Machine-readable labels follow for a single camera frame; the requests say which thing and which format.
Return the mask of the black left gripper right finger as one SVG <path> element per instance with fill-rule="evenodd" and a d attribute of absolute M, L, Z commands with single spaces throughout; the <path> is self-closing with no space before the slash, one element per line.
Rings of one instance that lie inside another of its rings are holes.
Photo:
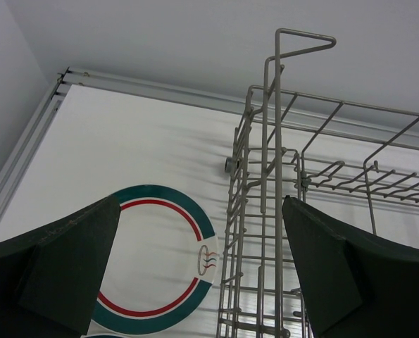
<path fill-rule="evenodd" d="M 419 249 L 291 196 L 282 217 L 315 337 L 419 337 Z"/>

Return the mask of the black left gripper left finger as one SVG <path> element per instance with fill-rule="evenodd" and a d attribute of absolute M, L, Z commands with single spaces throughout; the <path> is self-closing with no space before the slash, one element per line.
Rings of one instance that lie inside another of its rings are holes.
<path fill-rule="evenodd" d="M 86 335 L 119 218 L 110 195 L 0 242 L 0 337 Z"/>

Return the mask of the near teal red rimmed plate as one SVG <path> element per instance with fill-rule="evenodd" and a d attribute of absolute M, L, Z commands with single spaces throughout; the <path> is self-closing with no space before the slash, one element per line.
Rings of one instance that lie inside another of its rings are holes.
<path fill-rule="evenodd" d="M 129 337 L 124 337 L 119 334 L 98 333 L 98 334 L 88 334 L 88 335 L 82 336 L 82 338 L 129 338 Z"/>

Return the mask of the teal red rimmed plate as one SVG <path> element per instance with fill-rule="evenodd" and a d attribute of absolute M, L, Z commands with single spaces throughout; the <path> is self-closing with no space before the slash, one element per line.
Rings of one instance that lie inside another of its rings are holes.
<path fill-rule="evenodd" d="M 157 184 L 126 187 L 92 322 L 100 333 L 159 334 L 187 319 L 213 286 L 218 238 L 205 210 Z"/>
<path fill-rule="evenodd" d="M 98 333 L 98 334 L 88 334 L 88 335 L 82 336 L 82 338 L 129 338 L 129 337 L 124 337 L 119 334 Z"/>

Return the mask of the far teal red rimmed plate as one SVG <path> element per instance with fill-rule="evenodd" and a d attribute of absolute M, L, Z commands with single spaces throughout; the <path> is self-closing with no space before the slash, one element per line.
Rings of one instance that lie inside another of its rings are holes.
<path fill-rule="evenodd" d="M 92 322 L 100 333 L 159 334 L 187 319 L 213 286 L 218 238 L 205 210 L 157 184 L 126 187 Z"/>

